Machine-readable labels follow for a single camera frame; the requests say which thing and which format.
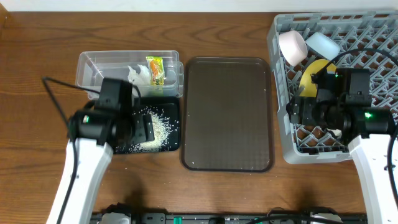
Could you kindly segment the rice food waste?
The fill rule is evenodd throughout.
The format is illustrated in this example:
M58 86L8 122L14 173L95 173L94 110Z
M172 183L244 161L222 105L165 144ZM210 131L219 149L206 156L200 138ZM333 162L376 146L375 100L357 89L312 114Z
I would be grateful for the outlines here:
M140 114L150 114L154 129L153 141L125 148L127 153L175 151L180 146L180 121L173 109L145 106Z

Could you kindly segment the brown serving tray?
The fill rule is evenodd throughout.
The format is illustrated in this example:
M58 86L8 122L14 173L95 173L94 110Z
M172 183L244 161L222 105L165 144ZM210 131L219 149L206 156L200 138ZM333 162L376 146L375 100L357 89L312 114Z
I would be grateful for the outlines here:
M194 57L184 87L181 163L263 173L274 165L271 71L256 57Z

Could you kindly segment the black waste tray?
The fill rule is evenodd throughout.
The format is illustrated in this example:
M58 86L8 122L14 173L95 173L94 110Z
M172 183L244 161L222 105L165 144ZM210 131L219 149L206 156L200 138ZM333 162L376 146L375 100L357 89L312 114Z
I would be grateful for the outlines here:
M119 146L115 154L175 151L180 147L180 103L176 97L147 97L133 115L151 115L154 140Z

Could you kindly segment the green snack wrapper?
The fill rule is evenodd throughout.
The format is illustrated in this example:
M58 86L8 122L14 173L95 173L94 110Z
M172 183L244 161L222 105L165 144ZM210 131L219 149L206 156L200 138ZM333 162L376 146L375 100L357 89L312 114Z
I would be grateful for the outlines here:
M147 56L146 60L150 70L150 84L163 85L165 80L163 58L156 56Z

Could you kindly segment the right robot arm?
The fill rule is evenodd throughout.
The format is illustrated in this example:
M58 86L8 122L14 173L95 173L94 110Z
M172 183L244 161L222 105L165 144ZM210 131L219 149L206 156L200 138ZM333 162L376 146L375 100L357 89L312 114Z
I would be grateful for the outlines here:
M371 105L369 70L320 70L312 83L316 96L295 95L287 104L290 122L340 130L359 175L368 222L397 223L397 125L390 110Z

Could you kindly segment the cream white cup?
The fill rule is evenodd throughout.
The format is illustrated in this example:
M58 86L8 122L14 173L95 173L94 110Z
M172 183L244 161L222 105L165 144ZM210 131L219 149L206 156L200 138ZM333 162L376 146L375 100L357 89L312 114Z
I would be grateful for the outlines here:
M338 139L341 137L341 130L339 129L326 129L328 133L330 133L330 135L332 137L334 137L335 139Z

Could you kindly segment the white tissue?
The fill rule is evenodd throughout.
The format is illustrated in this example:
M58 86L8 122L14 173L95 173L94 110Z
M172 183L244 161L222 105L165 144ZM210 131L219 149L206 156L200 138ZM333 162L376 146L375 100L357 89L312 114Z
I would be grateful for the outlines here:
M127 79L134 85L150 85L150 71L145 65L138 65L140 72L137 72L130 66Z

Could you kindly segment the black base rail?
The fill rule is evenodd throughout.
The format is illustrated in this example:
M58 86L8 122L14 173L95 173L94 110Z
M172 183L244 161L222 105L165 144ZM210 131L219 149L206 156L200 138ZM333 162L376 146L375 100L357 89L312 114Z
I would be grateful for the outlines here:
M312 207L299 212L274 207L266 213L171 213L165 209L135 210L117 203L91 215L90 223L141 223L141 224L186 224L186 223L307 223L304 218L325 218L333 222L367 223L364 213L338 213L327 207Z

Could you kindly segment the light blue bowl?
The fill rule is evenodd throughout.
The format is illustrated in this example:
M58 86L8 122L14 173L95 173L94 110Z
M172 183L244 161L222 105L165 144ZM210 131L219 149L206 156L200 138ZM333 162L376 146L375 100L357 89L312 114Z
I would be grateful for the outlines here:
M339 55L339 45L320 32L314 33L305 42L312 50L327 60L332 60Z

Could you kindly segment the pink bowl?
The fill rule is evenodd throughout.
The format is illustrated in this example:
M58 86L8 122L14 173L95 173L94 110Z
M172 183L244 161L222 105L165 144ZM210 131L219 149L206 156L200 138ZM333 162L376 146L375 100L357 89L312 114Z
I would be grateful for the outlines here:
M280 34L278 41L282 55L291 66L296 66L306 59L308 55L307 45L296 30Z

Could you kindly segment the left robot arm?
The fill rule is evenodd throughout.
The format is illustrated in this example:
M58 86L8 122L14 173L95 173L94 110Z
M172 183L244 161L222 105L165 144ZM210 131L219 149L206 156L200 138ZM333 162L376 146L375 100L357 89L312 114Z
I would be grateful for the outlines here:
M154 140L152 118L137 113L138 87L124 80L105 78L91 100L67 118L44 77L42 82L68 131L65 166L47 219L48 223L88 223L100 183L118 146Z

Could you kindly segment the grey dishwasher rack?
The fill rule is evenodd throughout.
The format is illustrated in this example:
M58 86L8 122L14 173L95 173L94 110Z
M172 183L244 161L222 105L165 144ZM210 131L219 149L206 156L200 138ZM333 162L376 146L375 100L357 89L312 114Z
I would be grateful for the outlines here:
M345 12L279 14L267 35L271 70L275 77L279 109L277 119L282 153L289 164L342 162L351 159L344 145L319 126L292 124L286 105L299 90L305 69L322 56L310 49L298 65L282 55L278 37L296 30L304 39L319 32L334 41L341 52L373 48L397 56L397 12Z

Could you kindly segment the yellow plate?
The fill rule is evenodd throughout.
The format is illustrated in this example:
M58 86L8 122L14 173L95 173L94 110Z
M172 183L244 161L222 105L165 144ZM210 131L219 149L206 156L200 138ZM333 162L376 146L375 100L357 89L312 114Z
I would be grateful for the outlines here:
M317 85L312 82L312 75L319 72L329 60L318 59L312 62L304 71L299 85L299 96L316 97Z

